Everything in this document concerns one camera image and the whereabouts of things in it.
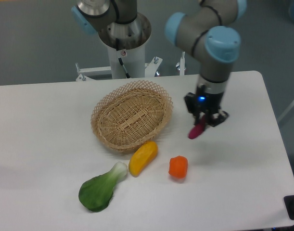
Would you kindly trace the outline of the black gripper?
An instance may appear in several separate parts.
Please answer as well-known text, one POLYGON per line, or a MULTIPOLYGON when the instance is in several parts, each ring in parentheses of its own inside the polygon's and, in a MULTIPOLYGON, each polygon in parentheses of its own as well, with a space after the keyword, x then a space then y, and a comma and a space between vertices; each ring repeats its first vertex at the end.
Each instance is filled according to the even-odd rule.
POLYGON ((198 125, 200 122, 201 112, 205 113, 205 128, 216 127, 225 122, 229 117, 226 111, 221 110, 221 100, 223 92, 213 94, 206 92, 206 85, 199 84, 196 86, 196 93, 188 92, 184 101, 187 106, 187 110, 194 117, 194 125, 198 125))

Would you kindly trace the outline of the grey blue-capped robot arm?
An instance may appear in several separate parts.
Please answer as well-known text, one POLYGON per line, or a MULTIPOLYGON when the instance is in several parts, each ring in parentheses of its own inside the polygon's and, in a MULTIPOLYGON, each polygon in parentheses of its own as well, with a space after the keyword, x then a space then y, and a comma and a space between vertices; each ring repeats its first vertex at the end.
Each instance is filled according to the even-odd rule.
MULTIPOLYGON (((196 14, 174 13, 165 25, 167 40, 201 64, 196 91, 184 98, 195 119, 189 133, 191 139, 229 116, 220 104, 241 44, 240 35, 229 24, 244 14, 247 2, 201 0, 199 5, 196 14)), ((86 33, 97 33, 112 49, 113 77, 143 75, 144 56, 136 59, 134 65, 126 60, 126 55, 144 45, 151 33, 150 22, 138 12, 135 0, 80 0, 71 12, 86 33)))

